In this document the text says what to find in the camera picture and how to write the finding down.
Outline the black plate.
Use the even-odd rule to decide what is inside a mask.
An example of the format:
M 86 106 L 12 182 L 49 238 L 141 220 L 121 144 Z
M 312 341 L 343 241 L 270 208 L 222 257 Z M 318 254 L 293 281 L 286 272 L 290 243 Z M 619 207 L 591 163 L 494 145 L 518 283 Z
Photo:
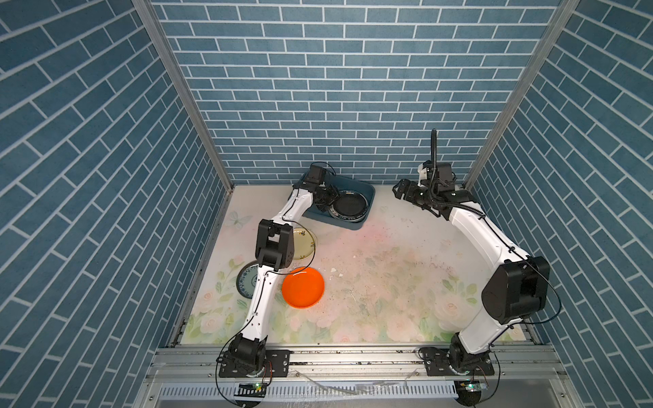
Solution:
M 355 191 L 341 191 L 338 199 L 330 208 L 342 214 L 354 215 L 368 209 L 367 199 Z

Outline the orange plate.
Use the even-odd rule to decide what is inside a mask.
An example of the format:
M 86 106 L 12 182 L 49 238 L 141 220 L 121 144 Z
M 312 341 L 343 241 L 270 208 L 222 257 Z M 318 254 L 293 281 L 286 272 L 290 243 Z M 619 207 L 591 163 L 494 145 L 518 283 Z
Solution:
M 324 278 L 313 268 L 294 270 L 282 282 L 282 297 L 295 309 L 308 309 L 315 306 L 324 292 Z

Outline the green rimmed white plate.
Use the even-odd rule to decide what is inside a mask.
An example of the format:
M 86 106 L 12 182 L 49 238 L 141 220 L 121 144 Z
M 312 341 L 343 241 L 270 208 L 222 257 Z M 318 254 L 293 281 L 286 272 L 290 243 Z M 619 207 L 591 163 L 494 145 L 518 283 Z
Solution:
M 358 214 L 347 215 L 347 214 L 342 214 L 340 212 L 337 212 L 333 208 L 330 208 L 328 210 L 328 213 L 330 214 L 330 216 L 333 219 L 343 221 L 345 223 L 350 223 L 350 224 L 358 224 L 358 223 L 363 222 L 366 219 L 367 214 L 368 214 L 367 210 L 365 210 L 365 211 L 359 212 Z

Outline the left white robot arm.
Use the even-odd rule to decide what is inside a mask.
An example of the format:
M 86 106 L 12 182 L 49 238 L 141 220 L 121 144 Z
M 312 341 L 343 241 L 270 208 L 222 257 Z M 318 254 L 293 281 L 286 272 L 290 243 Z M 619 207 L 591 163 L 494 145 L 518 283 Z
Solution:
M 275 292 L 282 275 L 294 260 L 294 228 L 315 202 L 330 203 L 336 197 L 328 187 L 329 168 L 311 165 L 277 215 L 258 224 L 255 245 L 257 278 L 243 329 L 228 343 L 228 355 L 241 363 L 259 366 L 265 360 L 265 345 Z

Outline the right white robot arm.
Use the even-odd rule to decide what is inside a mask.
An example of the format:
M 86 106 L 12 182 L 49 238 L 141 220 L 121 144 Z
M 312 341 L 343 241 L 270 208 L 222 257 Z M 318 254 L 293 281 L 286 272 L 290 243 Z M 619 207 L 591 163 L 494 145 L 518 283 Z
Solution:
M 450 355 L 481 356 L 503 333 L 544 309 L 550 265 L 532 257 L 494 224 L 468 190 L 457 188 L 449 164 L 426 161 L 418 182 L 400 180 L 393 193 L 399 200 L 440 216 L 459 229 L 486 261 L 491 275 L 481 291 L 482 307 L 452 339 Z

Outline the teal plastic bin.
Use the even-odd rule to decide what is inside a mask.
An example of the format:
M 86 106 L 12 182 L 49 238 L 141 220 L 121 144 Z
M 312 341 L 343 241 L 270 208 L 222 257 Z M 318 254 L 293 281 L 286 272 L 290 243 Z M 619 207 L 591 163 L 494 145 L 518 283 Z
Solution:
M 348 190 L 348 191 L 355 191 L 364 195 L 368 203 L 368 209 L 367 209 L 368 212 L 367 217 L 368 217 L 375 197 L 375 189 L 372 185 L 369 185 L 359 180 L 352 180 L 352 178 L 350 179 L 345 178 L 344 176 L 340 176 L 340 175 L 334 175 L 333 185 L 338 189 L 339 194 L 341 191 Z M 363 222 L 358 224 L 345 223 L 343 221 L 333 219 L 328 213 L 328 211 L 327 212 L 319 211 L 314 204 L 304 213 L 304 217 L 308 219 L 313 219 L 315 221 L 323 222 L 324 224 L 331 224 L 348 230 L 350 229 L 352 231 L 358 231 L 363 226 L 363 223 L 367 219 L 366 217 L 366 219 Z

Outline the yellow floral plate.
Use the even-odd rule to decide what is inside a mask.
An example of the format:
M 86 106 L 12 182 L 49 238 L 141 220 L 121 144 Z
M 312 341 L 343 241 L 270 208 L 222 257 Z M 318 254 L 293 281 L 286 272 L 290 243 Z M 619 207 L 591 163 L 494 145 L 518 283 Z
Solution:
M 294 228 L 294 261 L 311 260 L 316 253 L 316 238 L 309 229 Z

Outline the teal patterned plate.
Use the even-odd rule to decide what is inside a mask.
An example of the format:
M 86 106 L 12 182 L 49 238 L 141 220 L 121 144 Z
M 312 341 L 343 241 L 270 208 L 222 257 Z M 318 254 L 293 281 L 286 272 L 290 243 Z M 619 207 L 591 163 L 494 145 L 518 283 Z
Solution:
M 252 299 L 258 281 L 258 262 L 244 265 L 236 277 L 236 290 L 245 299 Z

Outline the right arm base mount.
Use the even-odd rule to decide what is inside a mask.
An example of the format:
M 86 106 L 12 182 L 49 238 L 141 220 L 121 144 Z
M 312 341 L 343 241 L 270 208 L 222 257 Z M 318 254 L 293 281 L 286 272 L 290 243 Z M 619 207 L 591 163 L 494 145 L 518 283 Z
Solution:
M 495 374 L 488 352 L 471 355 L 459 347 L 449 350 L 423 347 L 418 350 L 418 357 L 423 362 L 428 377 L 463 377 L 472 374 L 490 377 Z

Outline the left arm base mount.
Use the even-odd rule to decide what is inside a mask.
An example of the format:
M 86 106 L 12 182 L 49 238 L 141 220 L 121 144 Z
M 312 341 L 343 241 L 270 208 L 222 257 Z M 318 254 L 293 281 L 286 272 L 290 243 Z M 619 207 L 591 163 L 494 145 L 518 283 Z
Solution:
M 265 350 L 254 356 L 237 356 L 236 352 L 226 351 L 219 360 L 218 376 L 221 378 L 267 377 L 276 379 L 287 377 L 290 363 L 290 350 Z

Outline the aluminium front rail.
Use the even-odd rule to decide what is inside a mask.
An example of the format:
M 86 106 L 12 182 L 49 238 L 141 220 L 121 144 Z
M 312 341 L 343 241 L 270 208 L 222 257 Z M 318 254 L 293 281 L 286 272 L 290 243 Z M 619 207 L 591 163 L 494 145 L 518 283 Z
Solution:
M 216 346 L 162 348 L 138 407 L 578 407 L 554 349 L 500 344 L 459 376 L 441 345 L 274 345 L 265 373 L 240 375 Z

